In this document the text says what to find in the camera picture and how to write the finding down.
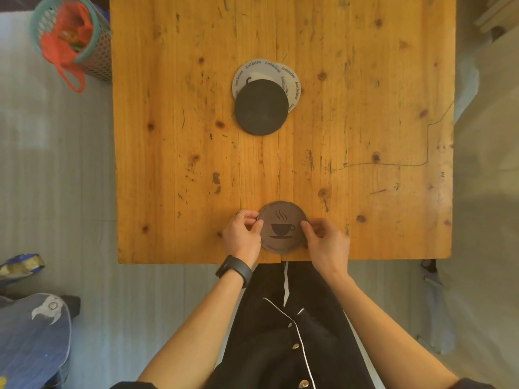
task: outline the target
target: round coaster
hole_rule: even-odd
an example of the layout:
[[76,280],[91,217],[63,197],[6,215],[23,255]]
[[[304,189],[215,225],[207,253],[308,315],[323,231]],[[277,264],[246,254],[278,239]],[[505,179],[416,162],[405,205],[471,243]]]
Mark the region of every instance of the round coaster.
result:
[[243,64],[232,80],[232,96],[234,99],[246,84],[254,80],[265,79],[279,84],[285,90],[285,75],[280,67],[272,61],[263,58],[250,60]]
[[284,64],[278,64],[285,81],[285,93],[289,99],[289,112],[291,112],[301,97],[301,84],[295,71]]
[[275,254],[288,254],[306,241],[301,221],[306,221],[302,209],[285,201],[272,202],[261,209],[258,220],[263,220],[261,245]]
[[236,97],[234,114],[240,126],[253,135],[268,135],[281,128],[289,114],[285,91],[270,80],[254,80]]

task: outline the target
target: hand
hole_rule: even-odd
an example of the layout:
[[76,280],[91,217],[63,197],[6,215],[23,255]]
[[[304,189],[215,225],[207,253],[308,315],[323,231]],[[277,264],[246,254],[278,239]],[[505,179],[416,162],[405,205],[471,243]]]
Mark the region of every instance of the hand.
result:
[[301,221],[308,241],[310,259],[323,279],[330,282],[348,274],[350,238],[326,218]]
[[240,258],[252,269],[261,249],[263,220],[256,221],[258,212],[240,210],[224,229],[224,243],[227,254]]

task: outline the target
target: coffee cup graphic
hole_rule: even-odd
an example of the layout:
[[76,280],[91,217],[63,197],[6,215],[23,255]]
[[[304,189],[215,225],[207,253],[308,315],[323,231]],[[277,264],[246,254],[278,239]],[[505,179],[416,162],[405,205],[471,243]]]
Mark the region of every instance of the coffee cup graphic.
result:
[[276,217],[279,223],[270,224],[272,230],[277,236],[271,236],[273,239],[290,239],[292,236],[287,236],[287,233],[295,229],[295,225],[287,223],[287,215],[281,210],[276,211]]

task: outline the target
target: person's left hand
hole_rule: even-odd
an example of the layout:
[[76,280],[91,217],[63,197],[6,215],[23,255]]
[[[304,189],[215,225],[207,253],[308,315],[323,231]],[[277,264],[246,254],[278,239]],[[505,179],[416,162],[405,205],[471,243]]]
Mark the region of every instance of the person's left hand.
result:
[[256,221],[258,212],[240,210],[224,229],[224,243],[227,254],[241,259],[252,269],[261,249],[263,220]]

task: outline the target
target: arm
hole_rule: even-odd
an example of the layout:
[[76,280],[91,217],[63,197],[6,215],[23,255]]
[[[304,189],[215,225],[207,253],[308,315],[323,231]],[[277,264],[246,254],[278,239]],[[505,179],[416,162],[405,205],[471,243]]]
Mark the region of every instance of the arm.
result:
[[327,219],[302,222],[315,269],[332,288],[388,389],[447,389],[459,379],[348,275],[350,240]]
[[[263,221],[258,212],[242,210],[224,230],[227,253],[250,268],[261,248]],[[198,389],[213,372],[243,278],[228,270],[139,376],[158,389]]]

